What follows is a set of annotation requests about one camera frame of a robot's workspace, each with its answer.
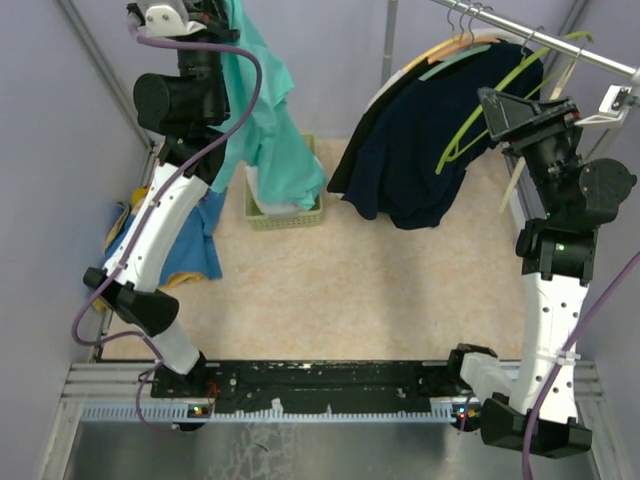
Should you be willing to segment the cream hanger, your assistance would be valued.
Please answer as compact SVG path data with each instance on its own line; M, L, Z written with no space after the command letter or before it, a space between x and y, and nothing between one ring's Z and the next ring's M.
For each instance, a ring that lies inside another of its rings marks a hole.
M575 125L579 116L575 103L562 100L560 94L572 75L576 59L565 68L546 102L528 101L503 95L498 110L505 114L504 136L508 143L505 155L516 160L500 206L505 210L513 199L522 171L528 169L545 215L560 208L563 191L576 171L576 146L581 129Z

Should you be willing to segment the teal t-shirt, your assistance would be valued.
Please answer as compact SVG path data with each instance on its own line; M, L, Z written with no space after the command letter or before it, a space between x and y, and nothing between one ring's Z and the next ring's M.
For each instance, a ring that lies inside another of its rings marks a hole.
M229 186L236 167L241 162L255 165L260 148L265 153L268 142L275 142L280 135L298 131L287 106L287 96L294 88L289 70L267 46L245 13L242 3L226 1L224 5L231 27L240 31L240 38L235 45L258 59L262 69L262 82L251 114L227 141L223 166L211 186L216 193Z

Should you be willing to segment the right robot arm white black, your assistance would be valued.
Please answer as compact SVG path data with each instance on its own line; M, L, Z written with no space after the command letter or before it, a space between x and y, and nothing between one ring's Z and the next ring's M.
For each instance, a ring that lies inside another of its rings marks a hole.
M616 219L637 179L617 160L584 160L577 147L585 127L622 122L638 91L611 86L586 118L569 98L535 101L487 87L478 96L490 137L525 161L545 214L524 223L515 247L527 300L517 377L493 350L461 344L450 354L447 384L478 398L485 444L552 459L584 453L592 434L578 422L574 332L599 229Z

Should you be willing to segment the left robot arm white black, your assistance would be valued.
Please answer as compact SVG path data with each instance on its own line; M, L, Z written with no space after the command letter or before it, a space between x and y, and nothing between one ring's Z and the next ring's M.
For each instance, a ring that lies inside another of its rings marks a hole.
M139 125L160 134L159 164L138 215L116 251L84 284L97 301L133 324L173 372L184 395L201 394L208 373L203 356L177 321L178 301L160 291L161 271L179 232L220 171L225 147L217 126L230 116L220 54L180 49L176 76L145 73L135 82Z

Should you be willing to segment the mint green hanger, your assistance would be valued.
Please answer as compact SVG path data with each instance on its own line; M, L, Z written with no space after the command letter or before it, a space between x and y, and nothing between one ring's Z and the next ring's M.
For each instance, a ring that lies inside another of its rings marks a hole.
M460 50L451 53L444 57L441 61L438 61L432 65L427 63L427 60L424 60L429 67L448 67L449 65L453 65L455 62L462 61L467 57L485 51L488 47L492 46L499 42L498 38L495 35L480 33L477 34L472 28L471 30L475 34L475 41L472 45L468 47L461 48Z

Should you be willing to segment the dark navy t-shirt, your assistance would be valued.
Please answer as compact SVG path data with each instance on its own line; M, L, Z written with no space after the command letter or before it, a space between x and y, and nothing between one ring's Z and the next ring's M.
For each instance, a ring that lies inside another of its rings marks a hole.
M453 65L435 67L406 86L381 113L357 151L349 186L340 198L366 220L386 214L403 230L438 226L461 188L468 165L496 143L485 135L436 175L443 150L480 106L478 90L495 88L531 53L517 44L499 41ZM505 92L525 97L543 77L544 66L539 60ZM460 146L486 128L481 116Z

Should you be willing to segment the yellow hanger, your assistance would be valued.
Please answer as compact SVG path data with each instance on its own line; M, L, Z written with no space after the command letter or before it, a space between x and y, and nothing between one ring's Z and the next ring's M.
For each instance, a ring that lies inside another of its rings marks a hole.
M450 19L450 16L451 16L452 12L453 12L453 9L449 9L447 11L447 17L446 17L446 21L451 27L451 37L448 40L445 40L445 41L443 41L443 42L431 47L430 49L424 51L422 54L420 54L419 56L415 57L413 60L411 60L409 63L404 65L401 69L399 69L398 72L407 73L411 69L413 69L415 66L417 66L418 64L423 62L424 60L427 60L427 62L431 62L431 57L432 56L435 56L436 60L438 60L440 58L440 53L441 52L443 52L447 48L453 46L456 42L460 42L461 40L463 40L465 38L465 33L464 32L462 32L461 34L457 34L456 33L456 26Z

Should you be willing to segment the orange hanger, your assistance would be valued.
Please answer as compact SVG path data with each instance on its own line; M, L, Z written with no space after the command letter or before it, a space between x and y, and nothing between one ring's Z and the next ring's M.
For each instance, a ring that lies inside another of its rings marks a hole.
M461 4L462 1L456 1L454 6L449 7L449 9L453 9L454 11L454 7ZM478 15L479 12L483 11L484 9L488 8L489 10L493 10L493 7L486 7L484 4L482 4L481 2L473 2L470 3L469 5L471 5L470 7L465 7L466 10L464 12L461 13L461 17L460 17L460 21L462 21L462 19L464 18L465 15L470 15L471 19L469 22L469 26L468 26L468 31L464 29L464 27L462 27L462 24L459 23L459 26L461 28L461 33L464 32L465 33L465 38L463 40L461 40L460 42L456 42L453 46L447 48L446 50L444 50L443 52L440 53L440 58L438 60L436 60L435 56L431 57L431 62L427 62L429 65L432 65L438 61L441 61L444 57L446 57L447 55L450 55L453 52L456 52L458 50L460 50L461 48L464 47L468 47L470 45L472 45L475 41L475 34L473 33L473 31L471 30L471 22L476 18L476 16ZM478 10L478 13L469 13L471 8L475 8Z

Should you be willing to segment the black t-shirt white trim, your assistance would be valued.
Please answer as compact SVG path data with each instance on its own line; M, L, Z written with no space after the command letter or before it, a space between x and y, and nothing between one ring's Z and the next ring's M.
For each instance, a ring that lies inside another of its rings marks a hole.
M327 191L342 197L349 186L355 167L357 151L373 129L374 124L385 108L414 80L425 73L431 73L435 67L429 67L425 61L421 62L407 73L396 72L378 90L370 100L361 119L359 120L342 158L329 181Z

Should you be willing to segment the blue Pikachu t-shirt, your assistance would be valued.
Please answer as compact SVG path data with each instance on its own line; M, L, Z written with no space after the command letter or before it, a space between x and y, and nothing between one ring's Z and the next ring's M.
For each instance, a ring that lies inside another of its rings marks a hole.
M138 188L129 202L118 203L120 214L104 244L106 258L109 258L121 244L148 189L148 186ZM212 234L218 224L225 199L226 191L209 191L190 212L161 270L161 288L222 278Z

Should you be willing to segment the metal clothes rack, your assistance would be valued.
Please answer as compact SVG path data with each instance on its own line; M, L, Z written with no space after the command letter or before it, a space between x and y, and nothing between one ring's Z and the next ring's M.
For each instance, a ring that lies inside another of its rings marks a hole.
M434 1L434 4L441 5L443 7L454 6L456 1ZM474 1L481 2L486 7L492 7L489 1ZM472 1L462 1L461 4L454 7L454 11L459 12L460 15L466 10L465 7L470 7ZM393 50L396 37L397 27L397 14L398 14L398 1L387 1L387 13L385 20L384 30L384 45L382 55L382 73L381 84L385 82L392 75L393 64ZM478 10L471 8L469 13L478 13ZM491 27L499 30L500 32L508 32L515 35L517 38L522 38L524 44L537 43L544 47L550 47L552 52L558 54L567 55L572 60L586 62L594 65L600 69L611 72L620 78L625 78L630 86L639 87L639 68L636 66L626 65L617 62L611 58L607 58L603 55L599 55L592 51L589 51L584 46L579 44L572 46L568 40L568 35L558 36L547 32L544 29L533 28L526 25L522 21L517 19L511 19L497 11L489 10L488 8L479 12L474 20L484 22ZM599 140L595 143L593 148L589 152L589 157L595 157L598 154L604 154L606 150L614 143L615 139L619 135L618 128L605 128L605 132L600 136Z

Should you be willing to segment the light green plastic basket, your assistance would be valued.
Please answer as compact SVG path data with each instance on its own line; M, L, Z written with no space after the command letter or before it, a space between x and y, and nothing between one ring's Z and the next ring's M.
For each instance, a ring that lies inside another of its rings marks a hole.
M327 176L314 152L313 136L294 130L258 150L255 165L246 164L245 199L268 220L298 220L321 198Z

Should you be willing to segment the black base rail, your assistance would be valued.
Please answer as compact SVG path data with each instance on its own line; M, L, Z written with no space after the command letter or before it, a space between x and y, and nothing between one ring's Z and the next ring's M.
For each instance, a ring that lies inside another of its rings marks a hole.
M150 382L157 399L204 401L189 414L288 417L432 418L465 432L480 426L480 406L448 367L430 361L202 361L182 376L162 366Z

